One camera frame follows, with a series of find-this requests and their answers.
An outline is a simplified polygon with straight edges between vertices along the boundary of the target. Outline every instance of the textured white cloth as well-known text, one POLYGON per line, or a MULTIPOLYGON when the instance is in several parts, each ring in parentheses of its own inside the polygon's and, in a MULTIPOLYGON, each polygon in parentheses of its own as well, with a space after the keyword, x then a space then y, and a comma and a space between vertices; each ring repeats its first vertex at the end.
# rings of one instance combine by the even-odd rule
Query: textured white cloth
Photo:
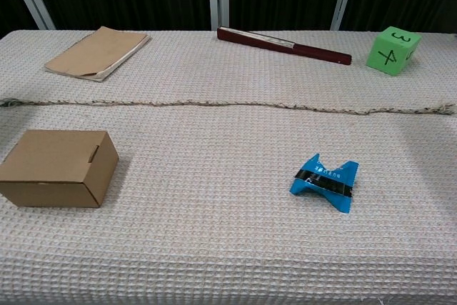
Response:
MULTIPOLYGON (((268 34, 352 54, 352 65, 157 31, 101 84, 44 71, 86 34, 3 38, 0 99, 457 101, 457 41, 445 34, 423 34, 397 77, 364 65, 375 33, 326 31, 268 34)), ((0 159, 26 129, 107 130, 120 161, 100 209, 0 197, 0 302, 457 304, 455 116, 20 106, 0 109, 0 159), (289 193, 317 152, 328 168, 360 164, 350 214, 289 193)))

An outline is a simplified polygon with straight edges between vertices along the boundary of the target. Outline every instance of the twisted rope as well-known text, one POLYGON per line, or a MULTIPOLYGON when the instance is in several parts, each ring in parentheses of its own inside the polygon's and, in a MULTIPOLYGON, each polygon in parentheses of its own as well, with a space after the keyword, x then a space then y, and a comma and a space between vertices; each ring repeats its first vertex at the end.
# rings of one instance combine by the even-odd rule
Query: twisted rope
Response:
POLYGON ((435 107, 424 107, 422 109, 397 109, 394 107, 380 107, 368 110, 353 109, 327 109, 307 105, 268 103, 263 101, 197 101, 197 100, 177 100, 177 101, 119 101, 119 100, 23 100, 16 98, 0 99, 0 107, 16 106, 50 106, 50 105, 82 105, 82 106, 266 106, 277 109, 304 110, 313 112, 323 112, 327 114, 353 114, 367 116, 369 114, 390 113, 390 114, 455 114, 455 104, 443 104, 435 107))

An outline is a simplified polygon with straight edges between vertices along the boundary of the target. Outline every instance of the cardboard box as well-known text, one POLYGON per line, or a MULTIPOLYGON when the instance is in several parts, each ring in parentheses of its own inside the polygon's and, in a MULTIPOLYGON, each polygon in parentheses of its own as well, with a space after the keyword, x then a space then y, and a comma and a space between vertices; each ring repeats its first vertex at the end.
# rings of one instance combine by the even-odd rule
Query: cardboard box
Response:
POLYGON ((0 165, 17 206, 100 207, 119 160, 106 131, 28 130, 0 165))

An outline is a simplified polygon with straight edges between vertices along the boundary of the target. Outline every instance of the worn notebook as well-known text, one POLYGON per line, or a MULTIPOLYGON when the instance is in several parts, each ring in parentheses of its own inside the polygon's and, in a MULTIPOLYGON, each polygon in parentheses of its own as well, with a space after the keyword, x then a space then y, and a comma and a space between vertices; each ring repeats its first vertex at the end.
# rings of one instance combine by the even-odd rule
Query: worn notebook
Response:
POLYGON ((52 73, 103 81, 151 37, 102 26, 44 65, 52 73))

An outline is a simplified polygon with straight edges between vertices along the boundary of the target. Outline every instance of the green foam die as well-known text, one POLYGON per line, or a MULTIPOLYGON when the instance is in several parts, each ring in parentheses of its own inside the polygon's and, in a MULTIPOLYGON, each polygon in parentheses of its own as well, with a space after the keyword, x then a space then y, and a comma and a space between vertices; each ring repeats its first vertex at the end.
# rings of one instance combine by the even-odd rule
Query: green foam die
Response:
POLYGON ((418 34, 390 26, 375 38, 366 65, 395 76, 411 60, 421 39, 418 34))

